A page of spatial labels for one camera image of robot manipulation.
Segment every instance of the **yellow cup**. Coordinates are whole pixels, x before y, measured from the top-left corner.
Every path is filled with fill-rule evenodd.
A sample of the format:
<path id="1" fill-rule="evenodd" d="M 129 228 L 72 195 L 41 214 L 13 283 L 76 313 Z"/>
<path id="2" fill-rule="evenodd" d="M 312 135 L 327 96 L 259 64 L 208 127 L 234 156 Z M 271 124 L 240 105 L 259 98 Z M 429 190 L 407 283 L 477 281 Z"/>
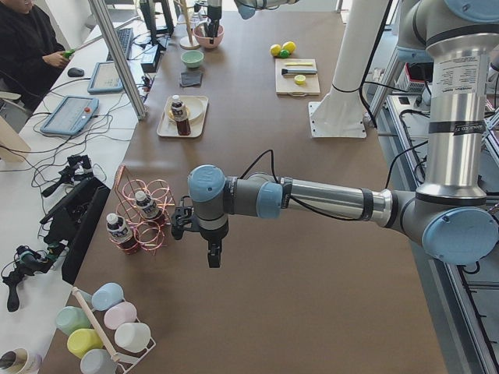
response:
<path id="1" fill-rule="evenodd" d="M 91 349 L 104 347 L 102 340 L 93 329 L 78 329 L 69 335 L 68 350 L 77 358 L 82 358 Z"/>

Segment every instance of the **bottle holder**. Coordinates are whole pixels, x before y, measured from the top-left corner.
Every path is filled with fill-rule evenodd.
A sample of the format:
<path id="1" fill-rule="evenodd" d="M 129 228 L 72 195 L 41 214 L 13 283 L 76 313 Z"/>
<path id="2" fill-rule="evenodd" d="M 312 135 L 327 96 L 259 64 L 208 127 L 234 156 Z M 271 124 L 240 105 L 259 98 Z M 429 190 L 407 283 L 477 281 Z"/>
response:
<path id="1" fill-rule="evenodd" d="M 158 209 L 165 216 L 164 221 L 158 223 L 157 221 L 148 220 L 140 214 L 140 208 L 135 204 L 135 193 L 140 190 L 154 199 Z M 115 176 L 113 191 L 119 199 L 116 213 L 126 220 L 137 240 L 137 247 L 133 247 L 127 252 L 132 253 L 143 249 L 156 253 L 156 250 L 160 247 L 166 246 L 168 243 L 165 231 L 172 224 L 168 208 L 176 205 L 169 184 L 162 179 L 155 179 L 146 183 L 141 179 L 134 178 L 126 169 L 126 166 L 121 165 Z"/>
<path id="2" fill-rule="evenodd" d="M 156 341 L 151 337 L 147 347 L 143 351 L 141 351 L 140 355 L 138 356 L 127 355 L 116 351 L 115 346 L 106 335 L 103 327 L 97 320 L 97 317 L 94 315 L 93 309 L 91 309 L 88 305 L 91 300 L 91 295 L 86 293 L 85 291 L 80 290 L 77 287 L 72 288 L 71 295 L 75 297 L 75 299 L 78 301 L 78 304 L 80 304 L 81 309 L 85 312 L 85 315 L 90 320 L 90 324 L 104 344 L 104 349 L 111 355 L 112 361 L 118 364 L 118 373 L 126 374 L 127 372 L 130 372 L 133 368 L 135 368 L 135 366 L 139 364 L 141 360 L 143 360 L 144 357 L 146 357 L 147 354 L 149 354 L 149 352 L 154 347 L 156 347 Z"/>

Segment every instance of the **computer mouse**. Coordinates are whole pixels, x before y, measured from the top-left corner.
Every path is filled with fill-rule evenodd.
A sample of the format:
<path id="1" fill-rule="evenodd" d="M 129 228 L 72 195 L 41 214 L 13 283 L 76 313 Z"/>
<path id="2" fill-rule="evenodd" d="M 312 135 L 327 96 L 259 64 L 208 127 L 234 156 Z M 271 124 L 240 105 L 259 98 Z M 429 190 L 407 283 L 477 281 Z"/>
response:
<path id="1" fill-rule="evenodd" d="M 68 76 L 71 76 L 72 78 L 84 75 L 85 75 L 85 70 L 80 68 L 71 68 L 70 70 L 68 70 Z"/>

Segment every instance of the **brown tabletop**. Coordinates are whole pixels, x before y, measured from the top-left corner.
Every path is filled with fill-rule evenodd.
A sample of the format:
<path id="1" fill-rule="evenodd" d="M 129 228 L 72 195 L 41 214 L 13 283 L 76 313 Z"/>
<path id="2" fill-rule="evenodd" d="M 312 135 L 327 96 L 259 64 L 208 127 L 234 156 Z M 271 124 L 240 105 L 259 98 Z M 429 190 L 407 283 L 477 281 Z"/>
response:
<path id="1" fill-rule="evenodd" d="M 315 58 L 324 96 L 344 27 L 335 13 L 227 12 L 225 38 L 204 51 L 203 84 L 182 89 L 177 27 L 147 99 L 149 116 L 124 164 L 137 178 L 167 180 L 175 198 L 200 164 L 240 175 L 266 149 L 279 175 L 379 191 L 387 166 L 377 134 L 312 139 L 307 103 L 278 97 L 271 44 L 295 41 L 294 57 Z M 204 95 L 209 108 L 197 139 L 160 138 L 161 111 L 173 94 Z M 264 158 L 256 170 L 270 171 Z M 126 256 L 108 240 L 105 214 L 76 285 L 93 292 L 122 285 L 157 347 L 136 373 L 446 372 L 406 238 L 373 223 L 338 222 L 296 210 L 278 220 L 230 217 L 220 269 L 207 266 L 198 235 L 169 239 L 155 256 Z M 41 372 L 78 372 L 80 361 L 57 331 Z"/>

